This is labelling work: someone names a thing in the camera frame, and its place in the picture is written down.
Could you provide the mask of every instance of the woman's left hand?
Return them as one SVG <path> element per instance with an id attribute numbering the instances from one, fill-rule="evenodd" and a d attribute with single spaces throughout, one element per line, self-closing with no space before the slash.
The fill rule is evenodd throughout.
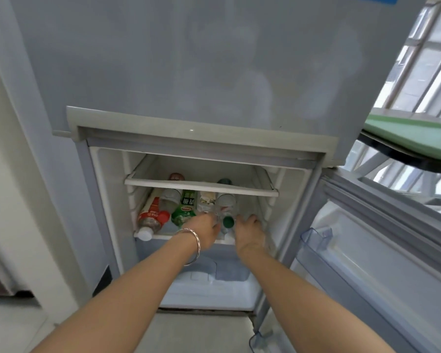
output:
<path id="1" fill-rule="evenodd" d="M 217 235 L 221 230 L 221 225 L 216 222 L 216 215 L 214 213 L 205 213 L 194 216 L 183 224 L 183 229 L 189 228 L 196 232 L 201 244 L 201 250 L 207 250 L 212 247 L 216 241 Z"/>

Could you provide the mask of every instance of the bottle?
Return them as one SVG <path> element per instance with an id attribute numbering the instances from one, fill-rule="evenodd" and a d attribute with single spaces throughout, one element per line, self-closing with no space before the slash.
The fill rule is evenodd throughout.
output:
<path id="1" fill-rule="evenodd" d="M 154 188 L 147 202 L 137 217 L 139 231 L 135 234 L 137 238 L 143 241 L 151 240 L 153 235 L 162 229 L 162 226 L 170 220 L 170 213 L 160 211 L 159 201 L 161 188 Z"/>
<path id="2" fill-rule="evenodd" d="M 232 185 L 232 181 L 229 178 L 222 178 L 217 181 L 218 184 Z M 232 212 L 233 215 L 237 212 L 237 199 L 233 194 L 218 193 L 216 199 L 216 207 L 219 214 L 224 212 Z"/>
<path id="3" fill-rule="evenodd" d="M 184 181 L 185 178 L 179 173 L 172 173 L 169 181 Z M 170 215 L 176 211 L 182 199 L 182 190 L 166 188 L 160 195 L 159 208 L 161 211 L 167 211 Z"/>
<path id="4" fill-rule="evenodd" d="M 172 213 L 171 221 L 181 228 L 188 219 L 196 215 L 195 208 L 196 191 L 190 189 L 183 190 L 182 200 L 175 212 Z"/>
<path id="5" fill-rule="evenodd" d="M 229 178 L 222 178 L 217 183 L 232 185 Z M 233 228 L 235 225 L 234 218 L 238 213 L 237 198 L 233 194 L 218 193 L 215 207 L 221 222 L 220 231 L 225 234 L 225 240 L 235 241 Z"/>
<path id="6" fill-rule="evenodd" d="M 197 193 L 196 209 L 199 213 L 213 212 L 215 203 L 216 203 L 215 192 L 200 190 Z"/>

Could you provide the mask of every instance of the woman's right hand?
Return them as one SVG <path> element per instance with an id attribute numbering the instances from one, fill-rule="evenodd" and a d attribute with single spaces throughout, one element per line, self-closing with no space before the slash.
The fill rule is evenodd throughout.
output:
<path id="1" fill-rule="evenodd" d="M 246 221 L 241 215 L 235 223 L 235 247 L 240 259 L 251 251 L 265 251 L 266 235 L 257 216 L 252 214 Z"/>

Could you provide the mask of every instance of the open refrigerator door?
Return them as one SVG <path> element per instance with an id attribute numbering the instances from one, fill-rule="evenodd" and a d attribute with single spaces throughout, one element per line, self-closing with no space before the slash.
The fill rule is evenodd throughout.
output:
<path id="1" fill-rule="evenodd" d="M 396 352 L 441 352 L 441 214 L 343 170 L 314 192 L 291 270 Z M 256 332 L 255 351 L 294 352 L 271 309 Z"/>

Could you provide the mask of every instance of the green bottle cap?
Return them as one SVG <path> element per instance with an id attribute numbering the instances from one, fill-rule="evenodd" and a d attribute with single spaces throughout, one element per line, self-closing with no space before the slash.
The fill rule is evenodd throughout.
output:
<path id="1" fill-rule="evenodd" d="M 223 219 L 222 224 L 224 225 L 224 227 L 226 227 L 227 229 L 230 229 L 234 226 L 235 221 L 234 218 L 232 218 L 231 216 L 227 216 Z"/>

